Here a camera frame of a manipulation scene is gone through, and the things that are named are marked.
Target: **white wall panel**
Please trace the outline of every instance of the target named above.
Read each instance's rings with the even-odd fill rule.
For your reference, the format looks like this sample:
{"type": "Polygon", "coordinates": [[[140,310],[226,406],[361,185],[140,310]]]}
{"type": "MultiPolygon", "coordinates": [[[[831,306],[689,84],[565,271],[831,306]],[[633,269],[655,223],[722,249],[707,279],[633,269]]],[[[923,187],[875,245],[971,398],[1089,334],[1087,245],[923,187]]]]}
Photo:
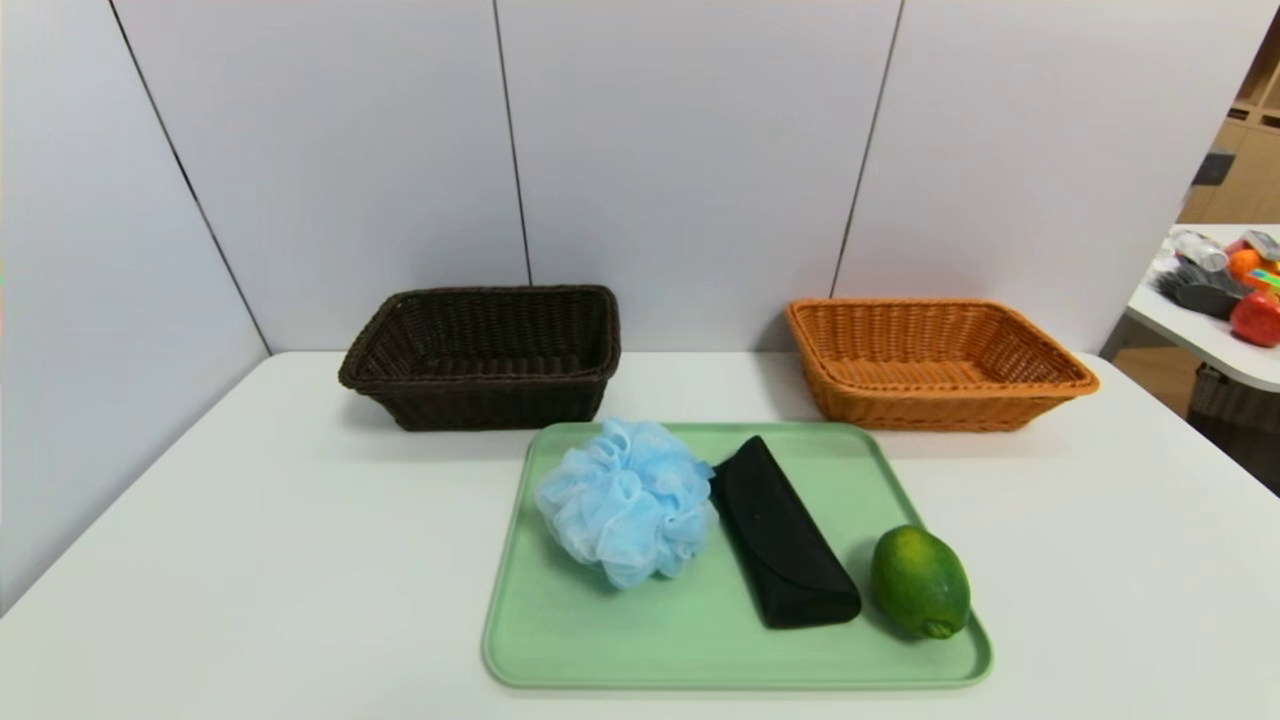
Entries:
{"type": "Polygon", "coordinates": [[[390,293],[525,284],[490,0],[118,0],[273,350],[390,293]]]}
{"type": "Polygon", "coordinates": [[[897,0],[499,0],[535,283],[632,350],[788,342],[827,296],[897,0]]]}
{"type": "Polygon", "coordinates": [[[910,0],[836,295],[1007,302],[1097,350],[1275,0],[910,0]]]}
{"type": "Polygon", "coordinates": [[[8,609],[266,352],[111,6],[4,12],[8,609]]]}

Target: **green tray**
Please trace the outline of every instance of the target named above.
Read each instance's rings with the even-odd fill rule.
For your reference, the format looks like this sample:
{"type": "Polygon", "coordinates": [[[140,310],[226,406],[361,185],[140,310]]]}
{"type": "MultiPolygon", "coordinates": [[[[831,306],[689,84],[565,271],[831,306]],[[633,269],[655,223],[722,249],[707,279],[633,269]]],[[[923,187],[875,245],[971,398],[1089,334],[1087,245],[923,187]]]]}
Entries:
{"type": "Polygon", "coordinates": [[[759,434],[863,593],[852,623],[771,630],[723,529],[676,579],[616,591],[552,539],[534,489],[600,427],[552,425],[529,446],[489,607],[484,659],[522,688],[946,688],[991,670],[978,619],[947,641],[900,637],[870,597],[876,541],[920,524],[876,441],[840,423],[668,424],[710,464],[759,434]]]}

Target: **background table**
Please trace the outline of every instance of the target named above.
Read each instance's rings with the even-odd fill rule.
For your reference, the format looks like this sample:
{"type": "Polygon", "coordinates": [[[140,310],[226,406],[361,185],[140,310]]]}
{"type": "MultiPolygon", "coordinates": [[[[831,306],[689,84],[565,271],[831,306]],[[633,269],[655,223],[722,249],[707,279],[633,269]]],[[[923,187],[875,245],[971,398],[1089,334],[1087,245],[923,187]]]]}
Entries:
{"type": "MultiPolygon", "coordinates": [[[[1174,225],[1206,234],[1222,245],[1239,240],[1245,229],[1260,229],[1280,238],[1280,225],[1174,225]]],[[[1147,283],[1129,299],[1128,316],[1170,342],[1217,368],[1224,375],[1249,387],[1280,392],[1280,350],[1257,347],[1231,337],[1229,323],[1184,310],[1147,283]]]]}
{"type": "MultiPolygon", "coordinates": [[[[1084,360],[1101,392],[1024,430],[876,433],[968,565],[996,648],[972,688],[506,688],[480,634],[534,433],[404,433],[338,386],[339,354],[287,354],[0,619],[0,717],[1280,715],[1280,502],[1084,360]]],[[[749,354],[627,354],[603,414],[817,419],[795,356],[749,354]]]]}

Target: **tray rim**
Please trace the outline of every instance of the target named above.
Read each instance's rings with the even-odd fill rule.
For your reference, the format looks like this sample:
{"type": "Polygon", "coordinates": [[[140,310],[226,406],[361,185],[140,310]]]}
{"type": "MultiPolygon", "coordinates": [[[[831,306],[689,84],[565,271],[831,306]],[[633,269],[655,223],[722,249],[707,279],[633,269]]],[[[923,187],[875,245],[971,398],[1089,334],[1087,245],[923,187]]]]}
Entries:
{"type": "MultiPolygon", "coordinates": [[[[867,430],[850,425],[849,423],[837,421],[745,421],[739,423],[733,420],[714,421],[714,423],[658,423],[662,427],[671,430],[673,434],[682,428],[707,428],[710,425],[741,425],[744,428],[760,428],[760,429],[778,429],[778,428],[800,428],[800,427],[813,427],[820,425],[827,430],[846,432],[863,441],[868,448],[870,448],[872,457],[876,464],[879,465],[881,473],[888,479],[893,495],[897,496],[899,502],[904,510],[908,519],[924,529],[928,529],[920,514],[915,510],[915,505],[911,503],[911,497],[906,495],[906,489],[902,483],[897,479],[897,474],[893,473],[892,466],[881,451],[879,443],[872,437],[867,430]]],[[[969,625],[966,629],[970,633],[975,633],[980,638],[982,647],[986,647],[984,657],[980,660],[982,665],[978,671],[966,675],[964,678],[954,680],[872,680],[872,682],[849,682],[849,680],[812,680],[812,682],[796,682],[796,680],[763,680],[763,682],[682,682],[682,680],[611,680],[608,683],[566,683],[566,682],[543,682],[543,680],[529,680],[513,676],[500,667],[494,657],[493,652],[493,628],[494,618],[498,612],[498,598],[499,588],[504,587],[503,582],[508,573],[507,557],[516,539],[516,516],[520,514],[521,501],[525,495],[525,484],[531,482],[530,478],[530,457],[540,443],[547,442],[547,437],[557,432],[566,432],[576,428],[599,428],[602,423],[556,423],[547,425],[545,428],[538,430],[534,439],[529,442],[529,448],[525,451],[525,464],[520,471],[520,484],[516,487],[516,498],[511,510],[511,520],[507,523],[507,538],[502,543],[502,556],[498,560],[498,573],[494,575],[493,591],[489,593],[489,609],[485,611],[484,633],[480,638],[480,655],[484,660],[485,669],[489,674],[494,676],[502,684],[516,688],[516,689],[531,689],[531,691],[557,691],[557,689],[579,689],[579,691],[676,691],[676,692],[691,692],[691,691],[846,691],[846,692],[861,692],[861,691],[904,691],[904,689],[918,689],[918,691],[946,691],[955,688],[964,688],[969,685],[975,685],[991,675],[992,667],[996,664],[996,650],[991,642],[991,635],[987,629],[978,620],[978,614],[970,609],[969,625]]]]}

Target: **green lime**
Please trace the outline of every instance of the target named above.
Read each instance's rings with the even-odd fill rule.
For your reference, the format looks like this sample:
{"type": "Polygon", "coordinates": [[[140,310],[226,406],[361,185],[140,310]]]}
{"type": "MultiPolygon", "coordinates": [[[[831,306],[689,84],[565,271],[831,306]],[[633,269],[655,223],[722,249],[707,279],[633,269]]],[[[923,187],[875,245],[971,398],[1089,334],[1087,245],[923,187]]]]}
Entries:
{"type": "Polygon", "coordinates": [[[969,578],[947,543],[915,525],[881,536],[872,559],[876,603],[908,633],[946,639],[969,623],[969,578]]]}

